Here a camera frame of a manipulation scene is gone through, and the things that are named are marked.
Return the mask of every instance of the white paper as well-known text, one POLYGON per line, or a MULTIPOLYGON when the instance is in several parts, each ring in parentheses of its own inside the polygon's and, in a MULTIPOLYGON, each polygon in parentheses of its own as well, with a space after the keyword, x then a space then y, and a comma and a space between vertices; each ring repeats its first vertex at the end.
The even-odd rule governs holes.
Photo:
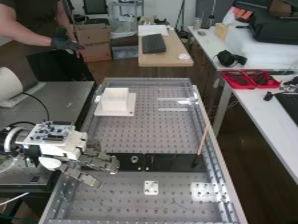
POLYGON ((169 32, 165 25, 140 25, 139 26, 139 36, 149 36, 153 34, 161 34, 163 36, 169 36, 169 32))

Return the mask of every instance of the black cable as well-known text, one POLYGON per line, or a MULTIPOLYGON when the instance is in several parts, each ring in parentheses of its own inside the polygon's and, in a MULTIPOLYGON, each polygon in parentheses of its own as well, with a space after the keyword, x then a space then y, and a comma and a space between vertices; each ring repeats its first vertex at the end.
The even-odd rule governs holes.
POLYGON ((18 125, 18 124, 31 124, 31 125, 36 125, 34 122, 31 122, 31 121, 18 121, 18 122, 15 122, 15 123, 12 123, 12 124, 10 124, 8 126, 15 126, 15 125, 18 125))
POLYGON ((35 96, 32 96, 31 94, 28 94, 28 93, 22 93, 22 94, 24 94, 24 95, 32 97, 32 98, 34 98, 34 99, 43 105, 43 107, 44 107, 44 109, 46 109, 46 113, 47 113, 47 120, 50 121, 50 111, 48 111, 47 106, 46 106, 44 103, 42 102, 42 100, 40 100, 39 98, 36 98, 35 96))

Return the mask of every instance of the floor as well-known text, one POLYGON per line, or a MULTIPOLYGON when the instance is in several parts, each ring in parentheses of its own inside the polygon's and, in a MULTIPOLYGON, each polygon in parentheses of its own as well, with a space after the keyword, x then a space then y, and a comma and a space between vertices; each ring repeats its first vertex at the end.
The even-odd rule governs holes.
MULTIPOLYGON (((140 68, 137 59, 88 66, 98 83, 105 77, 191 78, 208 102, 215 71, 199 47, 193 47, 192 55, 196 64, 187 69, 140 68)), ((249 223, 298 223, 298 187, 240 105, 227 113, 219 142, 249 223)))

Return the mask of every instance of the white box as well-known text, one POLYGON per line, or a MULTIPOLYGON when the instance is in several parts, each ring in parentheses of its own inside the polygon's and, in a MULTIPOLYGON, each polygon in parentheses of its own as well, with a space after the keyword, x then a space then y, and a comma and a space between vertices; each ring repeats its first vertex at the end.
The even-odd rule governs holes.
POLYGON ((102 96, 104 111, 128 111, 128 88, 107 88, 102 96))

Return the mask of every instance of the hand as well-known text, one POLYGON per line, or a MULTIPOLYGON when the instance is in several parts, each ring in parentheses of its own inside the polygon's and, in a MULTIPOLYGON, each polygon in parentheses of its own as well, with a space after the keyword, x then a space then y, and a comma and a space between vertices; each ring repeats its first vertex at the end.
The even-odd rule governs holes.
POLYGON ((51 47, 54 47, 55 49, 59 49, 59 50, 70 49, 74 51, 86 49, 86 47, 83 45, 80 45, 79 43, 72 42, 71 40, 66 40, 63 38, 52 38, 51 47))
POLYGON ((68 31, 66 27, 60 26, 56 29, 51 42, 51 47, 60 50, 74 50, 74 51, 84 50, 86 47, 70 39, 67 32, 68 31))

